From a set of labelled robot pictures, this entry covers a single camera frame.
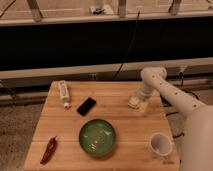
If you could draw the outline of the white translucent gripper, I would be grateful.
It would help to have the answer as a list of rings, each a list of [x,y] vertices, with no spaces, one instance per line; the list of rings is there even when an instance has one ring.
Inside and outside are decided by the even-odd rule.
[[[154,88],[151,87],[148,83],[146,83],[145,81],[143,81],[138,90],[136,91],[136,96],[137,96],[137,100],[139,103],[141,103],[140,105],[140,112],[145,113],[147,107],[148,107],[148,101],[149,98],[151,97],[152,93],[154,91]]]

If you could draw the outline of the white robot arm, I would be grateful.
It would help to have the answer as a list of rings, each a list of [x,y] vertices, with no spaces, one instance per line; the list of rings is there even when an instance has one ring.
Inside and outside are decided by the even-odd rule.
[[[207,105],[166,81],[163,67],[140,72],[139,92],[149,97],[156,89],[185,120],[180,171],[213,171],[213,105]]]

